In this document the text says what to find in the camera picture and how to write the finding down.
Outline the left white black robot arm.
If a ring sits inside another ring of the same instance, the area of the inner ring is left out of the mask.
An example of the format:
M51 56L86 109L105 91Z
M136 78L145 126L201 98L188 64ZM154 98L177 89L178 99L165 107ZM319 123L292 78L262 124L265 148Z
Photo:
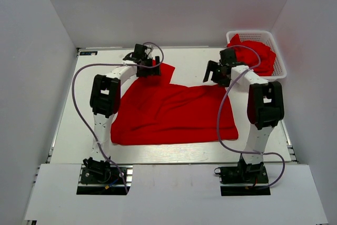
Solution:
M133 76L160 76L161 63L159 56L138 62L125 57L121 66L105 75L98 74L94 77L90 107L94 117L93 150L96 153L101 153L104 158L109 159L107 151L111 146L111 125L120 108L121 86Z

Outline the red t shirt in basket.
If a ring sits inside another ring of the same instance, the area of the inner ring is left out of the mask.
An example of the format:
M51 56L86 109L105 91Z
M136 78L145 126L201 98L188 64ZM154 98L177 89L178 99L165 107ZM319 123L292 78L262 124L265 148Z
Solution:
M249 67L257 65L259 62L256 54L251 51L251 49L254 50L261 60L260 65L254 68L254 72L260 76L272 75L276 54L269 46L252 40L241 41L238 34L235 34L227 44L227 47L230 46L235 46L233 49L235 50L237 60L247 64Z

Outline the dark label sticker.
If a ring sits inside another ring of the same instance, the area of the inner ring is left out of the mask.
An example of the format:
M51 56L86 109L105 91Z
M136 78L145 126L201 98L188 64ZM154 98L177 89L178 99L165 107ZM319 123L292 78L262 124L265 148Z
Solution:
M98 51L81 51L80 56L91 56L91 55L97 55Z

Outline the white plastic basket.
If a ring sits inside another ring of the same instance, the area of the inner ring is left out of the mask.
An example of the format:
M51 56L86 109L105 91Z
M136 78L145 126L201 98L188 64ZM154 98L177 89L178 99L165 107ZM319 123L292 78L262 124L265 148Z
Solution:
M277 80L283 79L286 77L287 72L285 65L283 63L282 56L277 48L276 42L272 34L268 31L263 30L236 30L229 31L226 34L227 43L234 37L235 34L238 34L241 41L256 41L261 42L271 48L271 50L276 54L276 59L274 62L274 71L271 76L263 76L267 80Z

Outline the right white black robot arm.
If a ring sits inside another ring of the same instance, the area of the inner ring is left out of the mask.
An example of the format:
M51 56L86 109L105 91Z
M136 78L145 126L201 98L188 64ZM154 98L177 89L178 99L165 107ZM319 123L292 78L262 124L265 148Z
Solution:
M227 150L240 154L240 162L243 165L238 168L238 177L244 182L250 182L256 177L257 170L262 166L270 134L278 122L284 118L282 85L278 81L269 82L260 77L247 65L230 66L209 61L204 82L208 81L210 74L212 74L211 80L213 82L227 88L217 113L216 134L218 140ZM251 125L243 151L229 148L222 142L220 136L222 107L234 84L238 84L248 91L247 118Z

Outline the red t shirt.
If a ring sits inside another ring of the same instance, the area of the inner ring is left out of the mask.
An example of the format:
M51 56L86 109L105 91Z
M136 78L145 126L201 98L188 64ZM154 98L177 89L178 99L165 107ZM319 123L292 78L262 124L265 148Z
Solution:
M260 76L272 75L276 54L269 46L252 40L241 41L238 34L235 34L227 44L227 47L230 46L235 46L233 49L235 50L237 60L247 64L249 67L257 65L259 62L256 54L251 51L251 49L254 50L261 60L260 65L254 68L254 72Z
M219 85L172 84L175 68L161 65L160 76L139 77L121 98L111 125L111 141L119 145L187 144L217 141L216 119L225 95ZM220 117L220 136L239 137L230 100Z

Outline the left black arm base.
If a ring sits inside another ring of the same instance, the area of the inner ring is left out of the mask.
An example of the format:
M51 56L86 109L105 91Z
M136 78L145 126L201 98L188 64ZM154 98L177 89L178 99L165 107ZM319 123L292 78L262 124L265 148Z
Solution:
M117 169L107 161L83 160L77 195L127 195L131 187L133 167Z

